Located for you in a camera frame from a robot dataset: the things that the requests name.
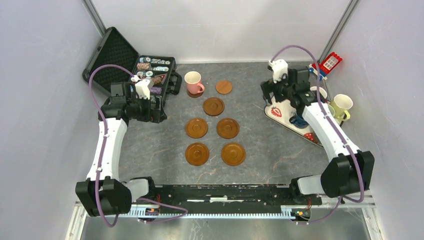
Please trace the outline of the dark blue mug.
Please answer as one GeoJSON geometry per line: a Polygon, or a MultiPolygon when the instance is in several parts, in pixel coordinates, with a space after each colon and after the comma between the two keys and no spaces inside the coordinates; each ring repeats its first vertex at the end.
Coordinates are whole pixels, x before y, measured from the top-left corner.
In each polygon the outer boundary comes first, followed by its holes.
{"type": "Polygon", "coordinates": [[[308,122],[305,121],[300,115],[295,114],[289,119],[289,122],[296,128],[305,129],[309,126],[308,122]]]}

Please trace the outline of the dark brown coaster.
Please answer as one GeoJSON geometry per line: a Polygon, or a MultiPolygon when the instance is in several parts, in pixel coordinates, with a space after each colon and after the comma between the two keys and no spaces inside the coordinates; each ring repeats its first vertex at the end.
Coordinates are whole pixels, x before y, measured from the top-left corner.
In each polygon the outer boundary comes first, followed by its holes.
{"type": "Polygon", "coordinates": [[[193,93],[191,93],[188,90],[186,91],[186,93],[191,98],[199,98],[199,97],[201,97],[204,94],[203,92],[193,94],[193,93]]]}

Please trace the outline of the light wooden coaster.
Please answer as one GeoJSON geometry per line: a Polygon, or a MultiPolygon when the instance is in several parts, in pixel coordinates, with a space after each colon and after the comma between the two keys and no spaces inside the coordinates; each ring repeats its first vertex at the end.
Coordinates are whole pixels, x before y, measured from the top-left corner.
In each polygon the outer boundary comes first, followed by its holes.
{"type": "Polygon", "coordinates": [[[221,80],[215,85],[215,89],[219,94],[226,95],[232,91],[233,85],[228,80],[221,80]]]}

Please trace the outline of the grooved wooden coaster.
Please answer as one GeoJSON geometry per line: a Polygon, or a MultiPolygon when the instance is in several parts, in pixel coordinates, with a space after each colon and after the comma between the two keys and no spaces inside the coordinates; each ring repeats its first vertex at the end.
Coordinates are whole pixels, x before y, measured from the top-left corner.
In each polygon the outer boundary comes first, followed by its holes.
{"type": "Polygon", "coordinates": [[[218,116],[225,109],[225,103],[218,97],[210,97],[203,103],[203,110],[209,116],[218,116]]]}

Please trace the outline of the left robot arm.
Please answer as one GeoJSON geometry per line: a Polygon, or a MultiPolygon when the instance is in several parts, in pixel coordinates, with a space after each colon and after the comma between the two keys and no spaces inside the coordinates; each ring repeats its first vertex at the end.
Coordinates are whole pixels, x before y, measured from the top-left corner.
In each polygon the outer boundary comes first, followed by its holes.
{"type": "Polygon", "coordinates": [[[151,177],[120,181],[122,143],[131,120],[150,122],[153,83],[141,80],[111,84],[111,95],[98,106],[99,137],[95,156],[84,181],[75,193],[91,217],[127,214],[138,199],[153,203],[157,190],[151,177]]]}

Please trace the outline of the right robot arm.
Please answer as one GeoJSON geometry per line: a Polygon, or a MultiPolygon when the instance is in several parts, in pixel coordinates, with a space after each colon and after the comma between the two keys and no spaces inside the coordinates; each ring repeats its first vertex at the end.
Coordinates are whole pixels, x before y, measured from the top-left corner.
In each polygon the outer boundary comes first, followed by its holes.
{"type": "Polygon", "coordinates": [[[329,163],[321,174],[292,179],[289,199],[302,204],[312,194],[336,198],[360,193],[357,202],[361,202],[370,188],[375,158],[370,151],[360,150],[343,132],[319,90],[310,89],[308,70],[288,69],[280,81],[269,79],[260,87],[268,106],[289,103],[296,109],[312,128],[328,157],[329,163]]]}

